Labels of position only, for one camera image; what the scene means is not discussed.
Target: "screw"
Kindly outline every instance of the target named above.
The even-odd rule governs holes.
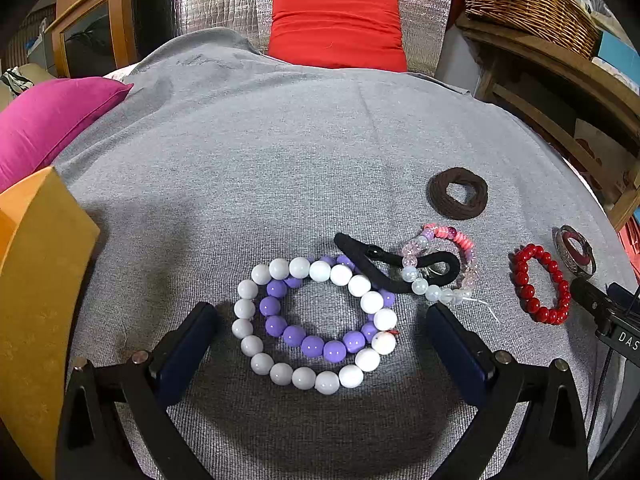
[[[513,361],[513,357],[506,350],[498,350],[494,354],[494,357],[496,361],[503,365],[508,365],[511,361]]]
[[[86,357],[77,356],[77,357],[74,357],[74,360],[72,361],[71,365],[74,368],[74,370],[81,372],[87,363],[88,361],[86,360]]]
[[[569,369],[569,364],[564,359],[554,359],[554,366],[561,372],[565,372]]]
[[[146,350],[138,350],[137,352],[133,352],[133,355],[131,356],[131,360],[135,365],[141,365],[142,363],[145,363],[147,359],[149,359],[149,352]]]

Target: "gray bedsheet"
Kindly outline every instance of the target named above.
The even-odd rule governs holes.
[[[563,326],[532,322],[514,294],[508,253],[527,242],[552,250],[551,229],[568,223],[591,241],[597,286],[632,287],[634,275],[587,190],[514,117],[405,74],[284,64],[223,28],[172,40],[126,81],[135,83],[127,99],[55,161],[102,230],[72,355],[121,362],[152,348],[197,301],[216,305],[227,327],[169,409],[215,478],[427,478],[475,413],[420,329],[425,307],[415,296],[398,299],[398,347],[359,388],[324,397],[249,370],[229,330],[238,282],[274,257],[335,254],[337,231],[388,249],[428,221],[468,233],[481,269],[475,296],[499,323],[481,304],[453,311],[490,348],[522,362],[569,361],[583,409],[591,407],[604,360],[592,321],[574,305]],[[478,218],[450,222],[431,207],[427,182],[451,166],[486,179],[489,203]],[[546,271],[533,264],[530,275],[551,303]],[[289,319],[326,338],[363,322],[357,301],[331,284],[306,283],[292,296]],[[267,348],[276,360],[307,364],[273,338]],[[595,442],[617,368],[614,360]],[[504,462],[523,413],[488,472]],[[144,471],[159,477],[126,409],[122,418]]]

